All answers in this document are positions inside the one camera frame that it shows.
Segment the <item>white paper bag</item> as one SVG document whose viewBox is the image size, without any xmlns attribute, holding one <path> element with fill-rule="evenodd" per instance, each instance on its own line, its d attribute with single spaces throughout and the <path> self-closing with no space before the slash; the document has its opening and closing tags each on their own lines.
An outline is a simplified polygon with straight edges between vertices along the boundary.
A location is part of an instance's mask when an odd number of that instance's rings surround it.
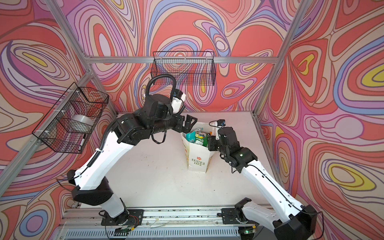
<svg viewBox="0 0 384 240">
<path fill-rule="evenodd" d="M 193 131 L 201 131 L 210 134 L 210 137 L 215 137 L 214 130 L 208 123 L 197 122 L 191 132 Z M 210 152 L 208 147 L 188 142 L 185 136 L 186 134 L 182 133 L 182 142 L 186 152 L 188 170 L 191 172 L 206 173 L 210 160 L 215 152 Z"/>
</svg>

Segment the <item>teal snack bag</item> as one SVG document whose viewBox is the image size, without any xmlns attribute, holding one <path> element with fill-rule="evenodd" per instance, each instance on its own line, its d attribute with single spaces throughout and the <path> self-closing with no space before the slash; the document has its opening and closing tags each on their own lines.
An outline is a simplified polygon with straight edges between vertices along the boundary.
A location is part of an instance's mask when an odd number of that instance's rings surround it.
<svg viewBox="0 0 384 240">
<path fill-rule="evenodd" d="M 185 138 L 188 142 L 194 143 L 196 141 L 196 132 L 193 131 L 191 133 L 186 134 Z"/>
</svg>

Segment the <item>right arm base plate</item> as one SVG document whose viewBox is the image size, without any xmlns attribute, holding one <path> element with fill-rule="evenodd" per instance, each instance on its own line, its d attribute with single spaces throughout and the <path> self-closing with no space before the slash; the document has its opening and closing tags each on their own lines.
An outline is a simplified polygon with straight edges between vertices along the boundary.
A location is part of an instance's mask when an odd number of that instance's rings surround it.
<svg viewBox="0 0 384 240">
<path fill-rule="evenodd" d="M 222 218 L 224 225 L 259 225 L 255 221 L 248 220 L 240 210 L 235 208 L 222 208 L 221 212 L 217 213 L 217 216 Z"/>
</svg>

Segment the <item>silver tape roll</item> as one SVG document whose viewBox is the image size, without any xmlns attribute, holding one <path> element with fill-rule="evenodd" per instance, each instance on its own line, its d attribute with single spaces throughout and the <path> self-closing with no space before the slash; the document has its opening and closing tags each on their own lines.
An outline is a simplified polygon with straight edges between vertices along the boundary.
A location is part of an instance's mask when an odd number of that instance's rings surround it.
<svg viewBox="0 0 384 240">
<path fill-rule="evenodd" d="M 88 126 L 92 126 L 94 124 L 92 119 L 84 115 L 74 115 L 71 120 Z"/>
</svg>

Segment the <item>green snack bag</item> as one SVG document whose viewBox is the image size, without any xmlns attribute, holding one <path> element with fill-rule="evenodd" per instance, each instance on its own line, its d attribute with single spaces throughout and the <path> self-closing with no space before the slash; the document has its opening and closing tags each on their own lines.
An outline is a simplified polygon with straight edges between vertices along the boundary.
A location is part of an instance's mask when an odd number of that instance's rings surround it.
<svg viewBox="0 0 384 240">
<path fill-rule="evenodd" d="M 195 131 L 195 144 L 203 147 L 207 147 L 209 136 L 210 134 L 207 134 L 201 131 Z"/>
</svg>

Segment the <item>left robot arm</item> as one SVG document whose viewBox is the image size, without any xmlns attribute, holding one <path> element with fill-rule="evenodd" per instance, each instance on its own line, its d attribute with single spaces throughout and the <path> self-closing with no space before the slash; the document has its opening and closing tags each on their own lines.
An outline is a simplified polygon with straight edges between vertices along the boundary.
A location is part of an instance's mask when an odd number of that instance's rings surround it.
<svg viewBox="0 0 384 240">
<path fill-rule="evenodd" d="M 150 88 L 160 79 L 172 84 L 170 96 L 150 94 Z M 132 114 L 124 114 L 112 121 L 105 130 L 100 146 L 79 169 L 67 173 L 68 182 L 74 186 L 72 197 L 76 202 L 101 206 L 113 224 L 125 225 L 130 213 L 123 201 L 114 194 L 106 178 L 117 161 L 140 141 L 153 139 L 157 133 L 168 130 L 189 133 L 197 118 L 182 116 L 185 94 L 176 88 L 177 80 L 170 74 L 150 79 L 145 92 L 144 106 Z"/>
</svg>

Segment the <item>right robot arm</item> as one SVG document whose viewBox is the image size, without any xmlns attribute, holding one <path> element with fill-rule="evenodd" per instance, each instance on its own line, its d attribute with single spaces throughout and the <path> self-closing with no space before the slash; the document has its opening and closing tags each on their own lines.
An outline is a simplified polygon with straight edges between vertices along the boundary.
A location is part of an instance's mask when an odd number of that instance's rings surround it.
<svg viewBox="0 0 384 240">
<path fill-rule="evenodd" d="M 221 214 L 223 219 L 234 219 L 240 224 L 254 222 L 272 231 L 278 240 L 307 240 L 315 233 L 319 213 L 291 196 L 265 170 L 258 157 L 240 145 L 232 127 L 216 127 L 208 148 L 219 152 L 233 173 L 240 173 L 256 185 L 272 206 L 270 210 L 244 198 L 235 204 L 230 215 Z"/>
</svg>

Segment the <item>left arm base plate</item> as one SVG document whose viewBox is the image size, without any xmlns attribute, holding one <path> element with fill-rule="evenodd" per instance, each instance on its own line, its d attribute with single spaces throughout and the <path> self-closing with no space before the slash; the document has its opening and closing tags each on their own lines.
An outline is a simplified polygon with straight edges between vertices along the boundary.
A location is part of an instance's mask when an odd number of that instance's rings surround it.
<svg viewBox="0 0 384 240">
<path fill-rule="evenodd" d="M 110 217 L 110 215 L 105 210 L 102 210 L 99 212 L 99 216 L 103 218 L 101 223 L 102 226 L 137 227 L 142 224 L 144 210 L 127 209 L 125 212 L 115 218 Z"/>
</svg>

